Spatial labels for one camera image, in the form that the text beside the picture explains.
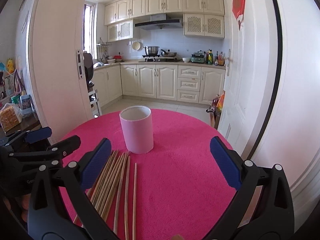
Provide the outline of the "kitchen cabinets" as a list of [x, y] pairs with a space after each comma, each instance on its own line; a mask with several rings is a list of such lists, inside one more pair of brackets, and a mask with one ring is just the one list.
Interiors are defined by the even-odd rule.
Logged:
[[122, 96], [208, 105], [223, 93], [225, 68], [183, 62], [122, 62], [94, 69], [100, 104]]
[[225, 37], [223, 0], [119, 0], [105, 6], [108, 42], [135, 37], [135, 24], [151, 15], [183, 20], [185, 36]]

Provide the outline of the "green electric cooker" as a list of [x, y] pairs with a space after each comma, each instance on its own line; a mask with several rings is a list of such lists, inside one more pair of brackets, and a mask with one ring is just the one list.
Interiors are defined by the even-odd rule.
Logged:
[[203, 51], [193, 53], [190, 57], [190, 61], [192, 63], [205, 63], [205, 53]]

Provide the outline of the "pink cylindrical utensil holder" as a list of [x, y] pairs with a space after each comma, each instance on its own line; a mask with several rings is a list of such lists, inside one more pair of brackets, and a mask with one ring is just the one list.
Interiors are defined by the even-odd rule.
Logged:
[[153, 149], [151, 109], [131, 106], [119, 113], [126, 148], [134, 154], [145, 154]]

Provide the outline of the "cardboard box with groceries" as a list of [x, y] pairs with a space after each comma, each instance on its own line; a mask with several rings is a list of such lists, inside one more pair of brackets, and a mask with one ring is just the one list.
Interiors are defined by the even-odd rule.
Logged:
[[220, 117], [222, 113], [223, 103], [225, 99], [225, 91], [221, 95], [217, 94], [217, 96], [213, 99], [209, 108], [206, 109], [206, 112], [209, 114], [210, 126], [217, 129], [220, 122]]

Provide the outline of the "wooden chopstick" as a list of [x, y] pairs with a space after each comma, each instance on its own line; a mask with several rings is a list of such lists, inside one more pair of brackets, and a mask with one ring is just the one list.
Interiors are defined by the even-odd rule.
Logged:
[[107, 219], [108, 207], [110, 205], [110, 202], [112, 201], [111, 200], [112, 199], [112, 194], [113, 194], [113, 191], [114, 191], [114, 189], [116, 187], [116, 183], [117, 183], [118, 177], [119, 177], [119, 175], [121, 173], [121, 169], [122, 169], [122, 165], [123, 165], [123, 162], [124, 162], [124, 158], [125, 158], [125, 154], [123, 153], [121, 155], [121, 157], [119, 158], [119, 162], [116, 165], [115, 172], [111, 177], [111, 182], [110, 182], [111, 184], [107, 187], [108, 190], [107, 190], [106, 202], [105, 202], [103, 211], [101, 213], [101, 217], [103, 218], [103, 220]]
[[125, 180], [125, 199], [124, 199], [124, 228], [125, 239], [129, 240], [129, 215], [128, 215], [128, 201], [129, 201], [129, 180], [130, 180], [130, 156], [127, 157], [126, 166], [126, 180]]
[[109, 190], [110, 190], [111, 185], [113, 183], [113, 180], [116, 176], [118, 167], [120, 165], [120, 161], [121, 161], [121, 155], [119, 154], [119, 151], [116, 150], [113, 153], [113, 160], [112, 160], [112, 163], [107, 171], [107, 175], [105, 177], [105, 180], [101, 186], [98, 200], [97, 200], [97, 204], [96, 204], [96, 210], [98, 211], [98, 213], [100, 215], [103, 212], [104, 205], [106, 203], [106, 198], [108, 196], [108, 193], [109, 193]]
[[97, 190], [97, 186], [99, 185], [99, 181], [101, 180], [101, 178], [103, 177], [103, 174], [105, 173], [105, 170], [107, 169], [108, 165], [112, 162], [114, 155], [115, 155], [116, 151], [112, 151], [111, 155], [109, 156], [106, 164], [104, 165], [102, 171], [100, 172], [99, 176], [97, 177], [96, 181], [94, 182], [93, 186], [91, 189], [89, 189], [87, 191], [87, 197], [88, 199], [93, 202], [94, 196], [95, 196], [95, 192]]
[[133, 240], [136, 240], [137, 171], [138, 171], [138, 165], [137, 163], [135, 163], [134, 185], [133, 185], [133, 206], [132, 206], [132, 239]]
[[126, 167], [126, 162], [128, 158], [128, 153], [124, 153], [124, 161], [121, 167], [121, 173], [120, 173], [120, 179], [118, 184], [118, 191], [117, 191], [117, 199], [116, 199], [116, 208], [115, 208], [115, 214], [114, 214], [114, 227], [113, 231], [117, 235], [118, 234], [118, 219], [119, 219], [119, 210], [120, 210], [120, 198], [121, 198], [121, 189], [123, 185], [123, 179], [124, 179], [124, 172]]
[[118, 150], [115, 150], [115, 151], [116, 151], [116, 153], [114, 155], [114, 158], [113, 158], [112, 162], [108, 165], [107, 169], [105, 170], [105, 173], [103, 174], [103, 177], [99, 181], [99, 185], [97, 186], [97, 190], [95, 192], [95, 196], [94, 196], [94, 199], [93, 199], [93, 202], [92, 202], [93, 205], [95, 205], [96, 202], [98, 201], [99, 192], [100, 192], [101, 187], [103, 186], [104, 180], [105, 180], [109, 170], [111, 169], [112, 164], [114, 164], [114, 161], [117, 159], [119, 151]]

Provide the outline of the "white door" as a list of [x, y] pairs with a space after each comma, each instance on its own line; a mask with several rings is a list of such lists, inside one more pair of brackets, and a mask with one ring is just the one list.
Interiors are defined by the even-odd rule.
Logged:
[[278, 59], [278, 29], [273, 0], [246, 0], [240, 30], [224, 0], [225, 99], [218, 126], [244, 159], [253, 150], [270, 106]]

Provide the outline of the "upper kitchen cabinets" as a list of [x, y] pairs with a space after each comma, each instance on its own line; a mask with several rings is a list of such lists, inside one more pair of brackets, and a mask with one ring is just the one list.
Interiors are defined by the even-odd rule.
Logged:
[[105, 6], [108, 42], [135, 37], [135, 24], [151, 15], [183, 20], [185, 36], [225, 37], [223, 0], [119, 0]]

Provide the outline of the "black wok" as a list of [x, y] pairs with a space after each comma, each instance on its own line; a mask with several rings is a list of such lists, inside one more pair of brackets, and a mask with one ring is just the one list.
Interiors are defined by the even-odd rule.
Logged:
[[176, 56], [177, 56], [177, 53], [175, 53], [175, 52], [170, 52], [170, 50], [165, 51], [165, 50], [161, 49], [161, 56], [162, 56], [162, 57], [176, 57]]

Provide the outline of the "steel cooking pot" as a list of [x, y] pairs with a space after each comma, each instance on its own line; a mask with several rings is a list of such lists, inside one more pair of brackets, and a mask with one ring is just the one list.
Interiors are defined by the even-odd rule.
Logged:
[[159, 52], [159, 46], [144, 46], [146, 56], [156, 57]]

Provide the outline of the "yellow duck toy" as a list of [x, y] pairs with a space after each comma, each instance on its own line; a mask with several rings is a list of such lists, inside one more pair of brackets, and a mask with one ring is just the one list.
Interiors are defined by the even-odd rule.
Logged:
[[15, 71], [15, 66], [14, 66], [14, 61], [13, 61], [13, 59], [8, 59], [8, 60], [7, 60], [6, 69], [7, 69], [7, 72], [8, 72], [9, 74], [14, 73], [14, 71]]

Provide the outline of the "white bowl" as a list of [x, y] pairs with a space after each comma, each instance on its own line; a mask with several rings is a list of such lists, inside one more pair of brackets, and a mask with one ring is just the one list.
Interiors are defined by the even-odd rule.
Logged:
[[190, 58], [189, 58], [189, 57], [183, 57], [183, 58], [182, 58], [182, 61], [183, 61], [183, 62], [189, 62], [189, 61], [190, 61]]

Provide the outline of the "red paper door decoration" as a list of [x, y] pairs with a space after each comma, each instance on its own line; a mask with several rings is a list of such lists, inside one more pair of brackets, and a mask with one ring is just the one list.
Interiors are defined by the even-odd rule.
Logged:
[[245, 3], [246, 3], [246, 0], [233, 0], [233, 4], [232, 4], [232, 12], [238, 24], [239, 30], [244, 20]]

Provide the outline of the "gas stove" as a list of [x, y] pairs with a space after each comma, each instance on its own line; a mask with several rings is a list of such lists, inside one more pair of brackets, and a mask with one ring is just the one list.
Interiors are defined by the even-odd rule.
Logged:
[[138, 59], [139, 62], [180, 62], [182, 59], [180, 57], [163, 57], [160, 55], [157, 56], [146, 56]]

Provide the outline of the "range hood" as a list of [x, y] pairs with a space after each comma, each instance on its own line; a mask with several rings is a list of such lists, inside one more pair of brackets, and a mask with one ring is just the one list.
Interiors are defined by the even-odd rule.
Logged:
[[143, 30], [181, 29], [183, 20], [181, 18], [170, 18], [167, 14], [151, 15], [148, 22], [135, 24], [136, 28]]

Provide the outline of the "lower kitchen cabinets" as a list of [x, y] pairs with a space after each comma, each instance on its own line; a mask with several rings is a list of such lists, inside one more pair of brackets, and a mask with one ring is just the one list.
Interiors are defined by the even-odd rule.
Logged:
[[122, 62], [94, 69], [100, 104], [122, 96], [208, 105], [223, 93], [225, 68], [183, 62]]

